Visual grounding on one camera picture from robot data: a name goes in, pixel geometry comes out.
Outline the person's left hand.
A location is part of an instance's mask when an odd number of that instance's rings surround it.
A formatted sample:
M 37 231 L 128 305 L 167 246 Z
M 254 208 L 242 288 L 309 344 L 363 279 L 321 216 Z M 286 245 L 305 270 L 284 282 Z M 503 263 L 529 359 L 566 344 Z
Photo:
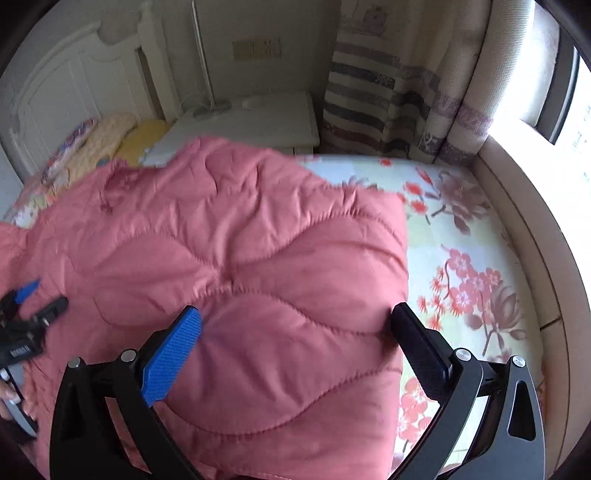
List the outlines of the person's left hand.
M 15 390 L 17 383 L 14 382 L 8 370 L 1 370 L 1 418 L 4 420 L 12 420 L 13 416 L 8 410 L 6 403 L 15 403 L 20 400 L 18 393 Z

